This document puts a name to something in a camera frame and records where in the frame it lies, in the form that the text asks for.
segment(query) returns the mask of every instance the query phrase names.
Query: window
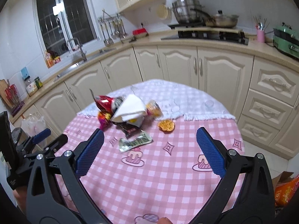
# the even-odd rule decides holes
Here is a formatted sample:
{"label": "window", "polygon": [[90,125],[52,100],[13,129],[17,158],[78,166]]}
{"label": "window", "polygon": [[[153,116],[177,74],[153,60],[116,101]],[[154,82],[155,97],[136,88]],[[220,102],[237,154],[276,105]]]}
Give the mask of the window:
{"label": "window", "polygon": [[38,23],[45,49],[52,58],[71,50],[77,41],[97,38],[86,0],[36,0]]}

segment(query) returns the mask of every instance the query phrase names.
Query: countertop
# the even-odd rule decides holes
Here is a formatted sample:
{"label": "countertop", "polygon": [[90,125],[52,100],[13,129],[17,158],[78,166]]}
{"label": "countertop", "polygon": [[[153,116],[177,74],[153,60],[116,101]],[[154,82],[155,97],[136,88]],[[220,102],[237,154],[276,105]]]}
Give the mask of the countertop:
{"label": "countertop", "polygon": [[[298,61],[280,53],[279,51],[277,51],[276,48],[272,48],[267,44],[258,43],[254,39],[250,39],[249,44],[247,46],[236,44],[236,43],[230,43],[230,42],[208,41],[208,40],[200,40],[200,39],[161,40],[161,38],[163,37],[167,37],[174,34],[176,34],[176,31],[156,32],[150,34],[148,37],[138,39],[137,41],[132,43],[125,42],[124,44],[122,44],[121,42],[118,42],[114,44],[114,46],[109,47],[109,49],[116,48],[116,50],[107,52],[103,55],[98,56],[95,59],[86,62],[85,64],[77,67],[76,69],[72,70],[70,73],[64,75],[63,77],[59,78],[57,81],[54,82],[54,78],[56,77],[56,75],[58,75],[61,71],[71,66],[71,64],[66,66],[65,68],[60,70],[56,75],[53,75],[47,82],[45,82],[44,86],[41,89],[39,89],[33,96],[28,97],[24,100],[25,105],[23,106],[23,108],[14,117],[10,117],[11,123],[13,124],[31,105],[37,102],[41,97],[47,94],[50,90],[52,90],[59,84],[63,83],[66,79],[90,67],[91,65],[94,65],[95,63],[110,57],[111,55],[129,49],[131,47],[179,45],[179,46],[198,46],[201,48],[210,48],[210,49],[222,49],[226,51],[239,52],[239,53],[253,55],[267,60],[271,60],[272,62],[286,66],[292,69],[293,71],[299,73]],[[95,51],[89,54],[88,56],[91,56],[98,52],[99,51]]]}

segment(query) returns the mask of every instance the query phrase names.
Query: green electric grill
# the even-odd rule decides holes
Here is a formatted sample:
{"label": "green electric grill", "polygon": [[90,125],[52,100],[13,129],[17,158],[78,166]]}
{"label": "green electric grill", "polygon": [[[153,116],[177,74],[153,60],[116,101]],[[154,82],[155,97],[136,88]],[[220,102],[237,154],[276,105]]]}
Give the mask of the green electric grill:
{"label": "green electric grill", "polygon": [[299,33],[283,23],[274,28],[273,45],[281,53],[299,60]]}

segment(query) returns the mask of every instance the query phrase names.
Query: pink checkered tablecloth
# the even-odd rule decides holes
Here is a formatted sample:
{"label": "pink checkered tablecloth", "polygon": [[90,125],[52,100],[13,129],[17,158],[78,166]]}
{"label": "pink checkered tablecloth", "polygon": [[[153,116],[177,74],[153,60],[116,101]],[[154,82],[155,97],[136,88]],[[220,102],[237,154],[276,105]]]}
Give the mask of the pink checkered tablecloth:
{"label": "pink checkered tablecloth", "polygon": [[[87,192],[114,224],[154,224],[167,217],[174,224],[189,223],[216,188],[215,175],[196,142],[196,131],[204,126],[227,149],[244,155],[241,134],[234,120],[175,120],[175,130],[165,134],[157,122],[145,122],[142,129],[153,142],[121,154],[118,140],[124,133],[115,125],[107,129],[105,143],[81,182]],[[99,127],[96,117],[76,116],[65,129],[68,143],[56,156],[74,150]],[[62,177],[59,186],[71,209],[76,209]],[[240,175],[226,206],[233,206],[244,175]]]}

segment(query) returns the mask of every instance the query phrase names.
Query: window frame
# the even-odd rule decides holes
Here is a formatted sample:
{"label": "window frame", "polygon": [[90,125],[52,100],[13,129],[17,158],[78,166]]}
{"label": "window frame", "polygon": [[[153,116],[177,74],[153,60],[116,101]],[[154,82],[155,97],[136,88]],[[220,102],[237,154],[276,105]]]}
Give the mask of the window frame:
{"label": "window frame", "polygon": [[[56,2],[56,4],[58,4],[59,2],[63,2],[63,0],[55,0],[55,2]],[[93,26],[93,28],[91,28],[91,29],[94,30],[96,38],[94,40],[91,40],[91,41],[83,44],[82,47],[92,45],[92,44],[96,43],[97,41],[103,41],[102,35],[100,33],[100,27],[99,27],[97,18],[95,16],[95,10],[94,10],[93,4],[92,4],[92,0],[86,0],[86,5],[87,5],[88,12],[90,14],[90,18],[91,18],[90,26]],[[45,58],[46,46],[44,43],[44,39],[42,36],[41,27],[40,27],[40,23],[39,23],[39,19],[38,19],[37,1],[36,0],[33,0],[33,16],[34,16],[34,20],[35,20],[35,30],[37,33],[38,42],[39,42],[41,50],[43,51],[43,56]],[[62,29],[65,41],[72,39],[73,35],[71,33],[71,29],[70,29],[65,11],[60,12],[58,14],[58,18],[60,20],[61,29]],[[75,47],[75,42],[71,41],[71,45],[70,45],[70,43],[67,43],[67,47],[68,47],[69,51],[60,55],[60,58],[62,60],[71,54],[72,48]]]}

